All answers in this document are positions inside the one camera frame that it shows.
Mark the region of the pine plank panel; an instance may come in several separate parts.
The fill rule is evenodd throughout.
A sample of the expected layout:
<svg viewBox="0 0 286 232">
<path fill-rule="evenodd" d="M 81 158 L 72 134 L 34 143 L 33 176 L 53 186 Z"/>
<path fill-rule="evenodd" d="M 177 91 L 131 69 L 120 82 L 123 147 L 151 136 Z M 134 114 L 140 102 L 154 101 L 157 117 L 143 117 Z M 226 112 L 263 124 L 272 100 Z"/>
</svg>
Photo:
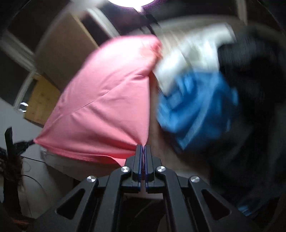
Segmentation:
<svg viewBox="0 0 286 232">
<path fill-rule="evenodd" d="M 45 125 L 60 97 L 60 90 L 39 74 L 33 76 L 35 87 L 28 100 L 24 118 L 34 124 Z"/>
</svg>

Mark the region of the large plywood board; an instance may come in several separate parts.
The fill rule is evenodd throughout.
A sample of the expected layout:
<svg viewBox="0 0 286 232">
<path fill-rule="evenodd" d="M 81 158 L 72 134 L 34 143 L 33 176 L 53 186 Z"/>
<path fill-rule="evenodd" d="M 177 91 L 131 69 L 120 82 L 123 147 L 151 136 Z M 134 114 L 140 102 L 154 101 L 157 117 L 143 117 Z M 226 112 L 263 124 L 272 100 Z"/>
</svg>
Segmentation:
<svg viewBox="0 0 286 232">
<path fill-rule="evenodd" d="M 51 26 L 39 43 L 35 64 L 62 91 L 97 48 L 78 17 L 68 13 Z"/>
</svg>

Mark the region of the black garment pile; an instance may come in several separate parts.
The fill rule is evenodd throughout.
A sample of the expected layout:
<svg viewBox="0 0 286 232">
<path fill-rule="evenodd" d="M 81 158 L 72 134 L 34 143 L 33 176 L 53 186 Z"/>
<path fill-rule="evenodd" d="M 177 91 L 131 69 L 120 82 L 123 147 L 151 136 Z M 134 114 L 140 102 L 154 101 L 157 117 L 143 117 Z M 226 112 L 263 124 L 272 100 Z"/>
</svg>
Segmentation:
<svg viewBox="0 0 286 232">
<path fill-rule="evenodd" d="M 249 216 L 285 192 L 285 37 L 248 27 L 218 55 L 239 108 L 229 132 L 210 148 L 209 181 Z"/>
</svg>

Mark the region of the blue garment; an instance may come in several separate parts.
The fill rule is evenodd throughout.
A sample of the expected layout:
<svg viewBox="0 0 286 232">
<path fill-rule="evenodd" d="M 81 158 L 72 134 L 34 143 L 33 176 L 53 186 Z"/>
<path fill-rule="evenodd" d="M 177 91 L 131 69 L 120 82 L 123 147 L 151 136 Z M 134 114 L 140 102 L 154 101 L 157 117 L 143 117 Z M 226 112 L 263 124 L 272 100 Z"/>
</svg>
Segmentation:
<svg viewBox="0 0 286 232">
<path fill-rule="evenodd" d="M 157 121 L 177 149 L 195 151 L 221 138 L 237 109 L 238 91 L 220 72 L 189 71 L 159 94 Z"/>
</svg>

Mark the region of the pink shirt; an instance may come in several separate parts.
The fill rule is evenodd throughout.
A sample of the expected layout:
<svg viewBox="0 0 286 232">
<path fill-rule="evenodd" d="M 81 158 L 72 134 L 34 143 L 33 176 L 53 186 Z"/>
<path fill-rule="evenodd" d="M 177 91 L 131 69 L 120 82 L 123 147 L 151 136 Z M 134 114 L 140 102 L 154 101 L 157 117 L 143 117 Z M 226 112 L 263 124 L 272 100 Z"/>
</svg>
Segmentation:
<svg viewBox="0 0 286 232">
<path fill-rule="evenodd" d="M 149 74 L 160 58 L 154 35 L 108 40 L 66 86 L 34 142 L 73 160 L 123 166 L 147 142 Z"/>
</svg>

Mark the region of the white garment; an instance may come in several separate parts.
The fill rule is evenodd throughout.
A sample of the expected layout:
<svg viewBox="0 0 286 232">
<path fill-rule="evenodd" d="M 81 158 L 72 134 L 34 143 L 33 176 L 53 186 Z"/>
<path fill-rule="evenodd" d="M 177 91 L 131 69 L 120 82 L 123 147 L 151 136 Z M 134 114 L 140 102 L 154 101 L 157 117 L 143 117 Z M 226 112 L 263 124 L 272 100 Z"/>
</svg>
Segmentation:
<svg viewBox="0 0 286 232">
<path fill-rule="evenodd" d="M 164 95 L 170 93 L 176 77 L 188 69 L 218 71 L 218 47 L 236 40 L 232 27 L 226 23 L 169 31 L 158 38 L 162 43 L 162 59 L 154 74 Z"/>
</svg>

